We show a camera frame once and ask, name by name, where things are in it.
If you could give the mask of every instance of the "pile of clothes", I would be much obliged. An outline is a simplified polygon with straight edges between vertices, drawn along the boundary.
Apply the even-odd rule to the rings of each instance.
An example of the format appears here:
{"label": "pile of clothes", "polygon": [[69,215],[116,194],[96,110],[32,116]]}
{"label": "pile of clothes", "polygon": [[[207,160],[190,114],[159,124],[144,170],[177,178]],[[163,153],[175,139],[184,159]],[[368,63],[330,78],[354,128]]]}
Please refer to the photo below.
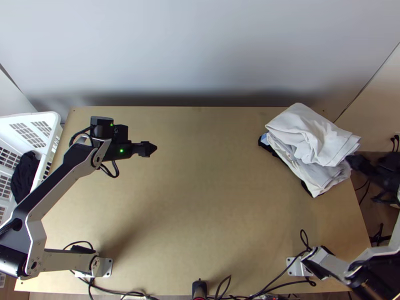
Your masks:
{"label": "pile of clothes", "polygon": [[260,137],[259,145],[279,157],[314,198],[350,177],[345,158],[360,147],[359,136],[301,103],[293,104],[265,127],[268,132]]}

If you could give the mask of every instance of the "white wall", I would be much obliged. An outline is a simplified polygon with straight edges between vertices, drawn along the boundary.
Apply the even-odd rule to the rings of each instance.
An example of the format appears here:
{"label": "white wall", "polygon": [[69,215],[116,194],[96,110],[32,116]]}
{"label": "white wall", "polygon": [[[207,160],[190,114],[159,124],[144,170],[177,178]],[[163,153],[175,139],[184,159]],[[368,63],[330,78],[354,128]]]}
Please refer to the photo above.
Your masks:
{"label": "white wall", "polygon": [[399,42],[399,11],[385,0],[3,0],[0,63],[62,115],[120,104],[115,95],[184,93],[302,101],[334,120]]}
{"label": "white wall", "polygon": [[0,69],[0,117],[36,111],[24,94]]}
{"label": "white wall", "polygon": [[390,138],[400,135],[400,45],[335,124],[362,137],[360,151],[392,151]]}

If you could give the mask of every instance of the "metal plate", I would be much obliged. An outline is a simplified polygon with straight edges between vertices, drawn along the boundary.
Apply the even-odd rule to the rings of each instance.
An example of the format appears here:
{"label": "metal plate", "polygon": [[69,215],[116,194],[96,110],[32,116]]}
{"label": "metal plate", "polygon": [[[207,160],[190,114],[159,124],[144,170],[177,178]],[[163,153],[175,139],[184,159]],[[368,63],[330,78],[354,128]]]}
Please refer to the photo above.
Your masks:
{"label": "metal plate", "polygon": [[[295,257],[287,257],[286,258],[286,266],[289,266]],[[306,267],[301,263],[300,259],[297,260],[291,265],[289,269],[287,269],[287,274],[289,276],[314,276],[313,273],[307,271]]]}
{"label": "metal plate", "polygon": [[113,259],[99,257],[99,260],[100,260],[100,266],[96,273],[96,276],[75,271],[75,277],[80,277],[80,278],[110,277],[113,270]]}

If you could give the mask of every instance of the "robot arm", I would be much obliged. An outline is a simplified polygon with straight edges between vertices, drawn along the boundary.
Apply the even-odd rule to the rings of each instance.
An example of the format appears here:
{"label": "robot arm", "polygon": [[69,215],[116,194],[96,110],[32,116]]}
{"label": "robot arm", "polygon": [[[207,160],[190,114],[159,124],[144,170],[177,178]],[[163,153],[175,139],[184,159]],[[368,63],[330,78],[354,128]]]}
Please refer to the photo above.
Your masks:
{"label": "robot arm", "polygon": [[99,257],[94,249],[78,245],[71,250],[45,249],[42,218],[79,178],[103,167],[102,162],[128,159],[133,154],[150,157],[157,147],[148,141],[132,143],[128,127],[114,125],[111,118],[91,117],[90,121],[87,135],[91,145],[81,143],[82,139],[72,144],[62,165],[27,195],[0,227],[0,272],[21,280],[59,270],[75,270],[78,277],[111,275],[113,260]]}
{"label": "robot arm", "polygon": [[[293,259],[288,257],[286,264]],[[400,295],[400,216],[388,246],[367,248],[351,263],[337,258],[324,246],[314,247],[287,272],[320,280],[333,277],[364,300],[396,299]]]}

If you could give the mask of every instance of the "wire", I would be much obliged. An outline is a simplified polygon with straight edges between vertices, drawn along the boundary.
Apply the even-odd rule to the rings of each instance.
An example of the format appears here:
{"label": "wire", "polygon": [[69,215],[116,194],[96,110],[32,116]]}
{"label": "wire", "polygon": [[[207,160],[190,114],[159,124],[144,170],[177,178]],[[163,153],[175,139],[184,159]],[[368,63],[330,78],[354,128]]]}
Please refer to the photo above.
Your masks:
{"label": "wire", "polygon": [[[221,299],[224,297],[224,295],[225,295],[225,293],[227,292],[229,286],[231,285],[231,278],[232,278],[232,275],[229,275],[229,276],[225,277],[225,278],[218,284],[218,287],[216,288],[214,300],[221,300]],[[228,283],[226,284],[226,287],[225,287],[224,291],[222,292],[221,296],[218,296],[218,294],[220,293],[220,288],[221,288],[221,286],[222,286],[222,285],[224,284],[224,282],[227,281],[227,280],[228,280]]]}
{"label": "wire", "polygon": [[396,152],[399,151],[399,143],[400,143],[400,137],[398,134],[394,135],[395,140],[397,141],[397,148],[396,148]]}
{"label": "wire", "polygon": [[[75,133],[71,139],[69,140],[69,147],[72,146],[72,144],[74,143],[74,140],[77,138],[77,136],[81,135],[81,134],[85,134],[87,131],[91,130],[94,126],[90,125],[89,127],[86,127],[85,129],[82,129],[81,131],[78,131],[77,133]],[[91,138],[91,136],[88,134],[89,138],[90,138],[90,142],[93,145],[93,139]]]}
{"label": "wire", "polygon": [[16,229],[16,228],[22,228],[22,220],[19,218],[15,218],[12,220],[10,223],[6,224],[1,230],[0,230],[0,237],[4,235],[6,232],[8,232],[11,229]]}
{"label": "wire", "polygon": [[361,200],[359,201],[358,205],[361,205],[361,203],[363,202],[364,198],[366,197],[366,195],[368,194],[368,190],[370,189],[370,185],[371,185],[371,181],[368,183],[368,186],[366,187],[365,193],[362,196]]}
{"label": "wire", "polygon": [[[87,240],[78,240],[78,241],[69,243],[68,245],[66,245],[63,248],[63,250],[66,250],[68,247],[76,245],[76,244],[88,244],[90,249],[94,250],[93,245],[90,242],[88,242]],[[89,295],[90,300],[93,300],[93,295],[92,295],[92,291],[91,291],[92,288],[102,291],[102,292],[105,292],[105,293],[108,293],[108,294],[120,295],[120,296],[122,296],[121,299],[124,299],[124,297],[126,297],[126,296],[137,296],[137,297],[146,297],[149,300],[159,300],[158,298],[156,298],[154,296],[147,295],[140,291],[132,290],[132,291],[124,292],[124,291],[117,291],[117,290],[112,290],[112,289],[107,289],[107,288],[97,286],[97,285],[95,285],[95,277],[90,278],[89,281],[87,281],[83,278],[80,278],[80,277],[76,277],[76,278],[78,278],[80,281],[82,281],[83,283],[85,283],[87,285],[87,293]]]}
{"label": "wire", "polygon": [[107,174],[107,176],[110,176],[111,178],[117,178],[120,175],[120,170],[118,169],[117,163],[115,160],[113,160],[112,162],[112,166],[114,167],[114,171],[115,171],[115,175],[113,175],[109,168],[107,168],[103,163],[100,164],[100,169]]}
{"label": "wire", "polygon": [[360,186],[359,188],[356,188],[355,191],[361,190],[363,187],[365,187],[365,186],[367,185],[367,183],[368,183],[369,181],[370,181],[370,180],[367,179],[366,182],[365,182],[362,186]]}
{"label": "wire", "polygon": [[393,148],[391,149],[392,152],[395,152],[395,138],[391,137],[390,138],[391,142],[393,143]]}
{"label": "wire", "polygon": [[307,251],[311,251],[312,249],[311,249],[311,247],[309,246],[309,237],[307,236],[307,233],[306,233],[306,231],[305,231],[304,229],[300,230],[300,239],[301,239],[301,241],[303,242],[303,245],[305,246],[305,249],[306,249]]}
{"label": "wire", "polygon": [[310,286],[315,287],[317,286],[317,283],[315,281],[310,280],[310,278],[308,276],[305,277],[305,280],[298,280],[298,281],[291,281],[291,282],[287,282],[287,283],[283,283],[277,286],[274,286],[270,289],[267,289],[264,291],[264,294],[267,294],[269,292],[272,292],[273,290],[279,289],[279,288],[283,288],[286,286],[291,286],[291,285],[296,285],[296,284],[304,284],[304,283],[308,283]]}
{"label": "wire", "polygon": [[93,284],[94,281],[95,281],[94,277],[90,278],[89,284],[87,285],[87,293],[89,295],[90,300],[94,300],[93,296],[92,296],[92,292],[91,292],[91,287],[92,287],[92,284]]}
{"label": "wire", "polygon": [[288,283],[284,283],[278,286],[275,286],[273,288],[270,288],[270,285],[272,285],[275,281],[277,281],[283,274],[286,273],[286,271],[295,263],[295,261],[301,257],[303,254],[311,251],[311,247],[309,246],[309,237],[307,236],[307,233],[304,229],[300,230],[300,239],[303,242],[304,246],[305,246],[305,250],[301,251],[299,254],[297,254],[294,259],[292,260],[292,262],[278,275],[276,276],[270,283],[268,283],[266,286],[264,286],[262,288],[262,290],[260,290],[259,292],[251,295],[250,297],[248,297],[249,299],[254,299],[258,296],[264,295],[270,291],[273,291],[277,288],[281,288],[281,287],[285,287],[285,286],[289,286],[289,285],[294,285],[294,284],[302,284],[302,283],[308,283],[310,286],[315,287],[317,284],[310,280],[308,277],[305,278],[305,280],[299,280],[299,281],[292,281],[292,282],[288,282]]}
{"label": "wire", "polygon": [[89,247],[90,247],[90,249],[94,250],[93,245],[92,245],[90,242],[88,242],[87,240],[78,240],[78,241],[74,241],[74,242],[69,243],[68,245],[66,245],[64,248],[62,248],[62,250],[67,249],[69,246],[76,245],[76,244],[82,244],[82,243],[88,244]]}

